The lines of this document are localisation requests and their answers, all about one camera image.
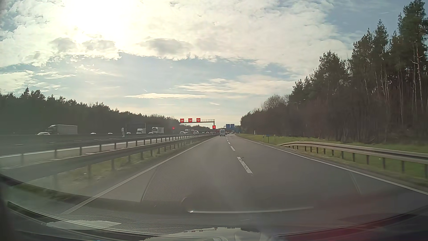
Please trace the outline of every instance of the forest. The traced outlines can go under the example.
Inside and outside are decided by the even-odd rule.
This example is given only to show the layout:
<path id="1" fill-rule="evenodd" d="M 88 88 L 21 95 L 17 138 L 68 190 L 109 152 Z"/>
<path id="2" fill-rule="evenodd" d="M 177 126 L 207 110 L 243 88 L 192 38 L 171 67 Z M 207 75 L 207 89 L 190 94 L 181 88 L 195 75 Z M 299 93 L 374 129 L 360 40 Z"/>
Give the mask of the forest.
<path id="1" fill-rule="evenodd" d="M 389 35 L 381 20 L 354 43 L 349 59 L 328 51 L 319 66 L 241 118 L 245 133 L 342 142 L 426 141 L 428 19 L 414 0 Z"/>
<path id="2" fill-rule="evenodd" d="M 79 134 L 113 134 L 121 129 L 135 133 L 137 128 L 164 127 L 166 134 L 179 133 L 189 126 L 180 125 L 179 120 L 163 115 L 134 114 L 129 111 L 112 110 L 104 103 L 85 104 L 74 99 L 66 100 L 60 96 L 44 96 L 40 90 L 28 88 L 19 96 L 13 93 L 0 93 L 0 134 L 35 135 L 45 131 L 50 125 L 77 125 Z M 200 132 L 208 127 L 193 126 Z"/>

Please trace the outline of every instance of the truck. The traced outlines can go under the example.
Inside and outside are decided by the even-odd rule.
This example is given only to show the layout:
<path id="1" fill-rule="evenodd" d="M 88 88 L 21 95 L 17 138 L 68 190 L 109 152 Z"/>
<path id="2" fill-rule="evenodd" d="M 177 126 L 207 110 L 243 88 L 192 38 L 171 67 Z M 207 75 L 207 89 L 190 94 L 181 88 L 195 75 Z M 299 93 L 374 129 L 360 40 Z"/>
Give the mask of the truck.
<path id="1" fill-rule="evenodd" d="M 163 134 L 163 127 L 152 127 L 152 132 L 154 134 Z"/>
<path id="2" fill-rule="evenodd" d="M 46 132 L 49 132 L 51 135 L 77 135 L 77 126 L 51 125 Z"/>
<path id="3" fill-rule="evenodd" d="M 145 129 L 137 129 L 136 134 L 146 134 L 146 130 Z"/>

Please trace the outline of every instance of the semi-trailer truck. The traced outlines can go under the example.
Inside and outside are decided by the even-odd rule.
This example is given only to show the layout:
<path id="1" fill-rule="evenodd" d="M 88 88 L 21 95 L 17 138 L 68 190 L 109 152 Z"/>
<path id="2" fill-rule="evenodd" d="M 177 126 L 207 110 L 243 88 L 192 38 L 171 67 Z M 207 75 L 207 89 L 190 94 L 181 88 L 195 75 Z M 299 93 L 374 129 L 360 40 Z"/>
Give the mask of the semi-trailer truck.
<path id="1" fill-rule="evenodd" d="M 72 125 L 51 125 L 47 132 L 51 135 L 77 135 L 77 126 Z"/>
<path id="2" fill-rule="evenodd" d="M 154 134 L 163 134 L 163 127 L 152 127 L 152 132 Z"/>

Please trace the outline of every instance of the grass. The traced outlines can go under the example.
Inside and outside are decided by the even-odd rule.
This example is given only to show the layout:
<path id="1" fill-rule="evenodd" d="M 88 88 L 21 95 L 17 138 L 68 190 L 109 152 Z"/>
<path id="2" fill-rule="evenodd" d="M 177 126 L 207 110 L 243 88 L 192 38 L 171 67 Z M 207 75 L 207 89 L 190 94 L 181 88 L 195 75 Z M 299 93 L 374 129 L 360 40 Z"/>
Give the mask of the grass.
<path id="1" fill-rule="evenodd" d="M 262 135 L 251 135 L 251 134 L 239 134 L 238 136 L 247 138 L 254 141 L 268 143 L 268 139 Z M 299 140 L 311 141 L 311 142 L 328 142 L 328 143 L 337 143 L 340 142 L 329 141 L 325 139 L 318 138 L 307 138 L 307 137 L 269 137 L 269 144 L 278 145 L 287 142 L 297 142 Z M 420 153 L 428 153 L 428 146 L 424 145 L 400 145 L 400 144 L 364 144 L 364 143 L 346 143 L 347 145 L 355 146 L 366 146 L 373 148 L 382 148 L 390 150 L 400 150 L 400 151 L 412 151 Z M 332 154 L 331 149 L 326 149 L 325 154 L 323 148 L 319 148 L 318 154 L 316 153 L 316 148 L 312 148 L 312 153 L 310 153 L 310 147 L 306 148 L 303 145 L 298 146 L 299 151 L 303 154 L 310 154 L 311 156 L 321 157 L 327 160 L 333 160 L 336 162 L 341 162 L 346 165 L 352 165 L 357 167 L 369 166 L 370 171 L 375 171 L 384 175 L 392 176 L 394 178 L 400 178 L 405 181 L 416 182 L 417 184 L 428 185 L 428 182 L 425 179 L 425 165 L 420 163 L 411 163 L 404 162 L 404 173 L 401 172 L 401 161 L 394 159 L 385 159 L 385 169 L 383 168 L 383 161 L 380 157 L 369 156 L 369 165 L 367 165 L 366 155 L 355 154 L 355 162 L 353 162 L 352 153 L 344 152 L 343 159 L 342 153 L 340 151 L 334 151 Z"/>
<path id="2" fill-rule="evenodd" d="M 56 187 L 54 185 L 53 177 L 44 177 L 29 181 L 28 183 L 38 187 L 54 189 L 63 192 L 73 192 L 93 185 L 97 182 L 101 182 L 105 178 L 115 176 L 126 171 L 130 171 L 131 169 L 139 168 L 141 165 L 156 162 L 157 160 L 159 160 L 159 158 L 162 158 L 163 156 L 171 155 L 178 151 L 183 151 L 184 149 L 196 143 L 190 143 L 184 146 L 180 145 L 180 147 L 176 146 L 175 149 L 173 149 L 173 146 L 172 149 L 170 149 L 170 147 L 168 146 L 166 151 L 164 151 L 164 148 L 160 148 L 160 154 L 158 154 L 158 150 L 155 149 L 153 150 L 153 156 L 150 155 L 150 151 L 145 151 L 143 153 L 144 159 L 141 159 L 140 154 L 131 155 L 130 159 L 128 159 L 128 156 L 117 158 L 114 160 L 114 169 L 112 169 L 111 160 L 92 164 L 92 175 L 90 178 L 88 175 L 89 169 L 87 166 L 74 169 L 68 172 L 59 173 L 57 175 L 58 182 Z"/>

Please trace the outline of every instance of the highway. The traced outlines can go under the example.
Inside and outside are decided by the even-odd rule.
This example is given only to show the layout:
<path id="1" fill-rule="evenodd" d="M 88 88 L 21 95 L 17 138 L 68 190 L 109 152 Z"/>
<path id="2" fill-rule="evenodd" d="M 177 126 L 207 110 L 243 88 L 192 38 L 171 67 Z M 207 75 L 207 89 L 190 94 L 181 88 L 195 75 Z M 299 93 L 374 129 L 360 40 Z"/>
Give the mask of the highway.
<path id="1" fill-rule="evenodd" d="M 152 138 L 151 140 L 147 139 L 145 142 L 143 140 L 138 141 L 137 145 L 143 145 L 144 143 L 148 145 L 150 144 L 150 141 L 152 143 L 160 142 L 161 138 L 162 138 L 162 141 L 165 141 L 165 137 L 159 136 L 158 138 Z M 126 147 L 126 142 L 124 142 L 123 140 L 118 140 L 118 141 L 119 142 L 116 143 L 116 149 Z M 135 141 L 128 142 L 129 147 L 134 147 L 135 145 L 136 145 Z M 101 145 L 101 151 L 108 151 L 113 149 L 114 149 L 114 143 Z M 99 151 L 100 151 L 99 145 L 82 147 L 82 154 L 96 153 Z M 80 154 L 80 148 L 60 149 L 60 150 L 57 150 L 56 158 L 59 159 L 64 157 L 74 157 L 74 156 L 78 156 L 79 154 Z M 49 150 L 49 151 L 24 153 L 23 161 L 24 161 L 24 165 L 28 165 L 28 164 L 36 163 L 40 161 L 52 160 L 54 158 L 55 158 L 54 150 Z M 21 154 L 0 156 L 0 167 L 12 167 L 12 166 L 19 166 L 19 165 L 21 165 Z"/>
<path id="2" fill-rule="evenodd" d="M 276 225 L 301 232 L 378 220 L 428 203 L 428 193 L 235 135 L 216 136 L 84 192 L 92 198 L 74 204 L 39 197 L 23 201 L 23 193 L 11 199 L 69 220 L 103 217 L 116 223 L 114 229 L 164 234 L 225 225 Z M 99 200 L 111 206 L 105 208 Z M 127 209 L 138 207 L 133 203 L 144 208 Z M 165 203 L 182 212 L 145 213 L 147 207 Z"/>

